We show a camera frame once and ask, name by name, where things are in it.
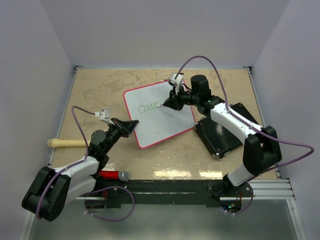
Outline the pink framed whiteboard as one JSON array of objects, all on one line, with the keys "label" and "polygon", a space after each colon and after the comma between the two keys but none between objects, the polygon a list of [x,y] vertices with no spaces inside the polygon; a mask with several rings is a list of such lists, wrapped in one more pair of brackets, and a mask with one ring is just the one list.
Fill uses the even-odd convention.
[{"label": "pink framed whiteboard", "polygon": [[123,100],[129,118],[138,120],[134,135],[141,149],[168,140],[193,129],[195,117],[192,108],[182,110],[159,106],[168,97],[172,86],[166,80],[126,90]]}]

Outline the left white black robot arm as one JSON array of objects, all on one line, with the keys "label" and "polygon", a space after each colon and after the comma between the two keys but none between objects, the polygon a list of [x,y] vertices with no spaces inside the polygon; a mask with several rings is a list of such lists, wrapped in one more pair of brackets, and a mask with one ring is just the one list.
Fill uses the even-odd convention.
[{"label": "left white black robot arm", "polygon": [[98,180],[98,173],[109,160],[108,152],[120,138],[129,137],[138,124],[138,120],[112,118],[107,131],[96,130],[91,134],[83,158],[63,167],[41,168],[22,199],[22,208],[52,222],[65,205],[81,195],[99,196],[104,184]]}]

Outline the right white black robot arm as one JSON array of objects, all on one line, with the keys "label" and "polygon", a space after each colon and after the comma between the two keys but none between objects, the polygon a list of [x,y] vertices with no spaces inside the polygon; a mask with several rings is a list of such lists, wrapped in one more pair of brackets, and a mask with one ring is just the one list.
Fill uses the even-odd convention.
[{"label": "right white black robot arm", "polygon": [[225,127],[243,144],[242,164],[222,180],[222,190],[227,196],[235,196],[242,184],[282,159],[280,145],[275,140],[276,130],[262,127],[231,110],[226,101],[211,93],[204,75],[194,75],[191,88],[184,85],[183,76],[178,73],[172,73],[168,83],[172,90],[162,104],[164,107],[180,111],[185,105],[196,106],[199,113]]}]

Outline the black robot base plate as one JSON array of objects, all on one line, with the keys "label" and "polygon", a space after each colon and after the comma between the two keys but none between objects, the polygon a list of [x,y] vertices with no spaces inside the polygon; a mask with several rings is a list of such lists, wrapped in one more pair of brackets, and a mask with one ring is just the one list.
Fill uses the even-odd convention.
[{"label": "black robot base plate", "polygon": [[122,204],[137,205],[204,205],[208,208],[230,205],[241,207],[241,201],[250,198],[250,185],[227,187],[222,180],[99,180],[94,193],[86,197],[96,197],[105,201],[107,208],[120,208]]}]

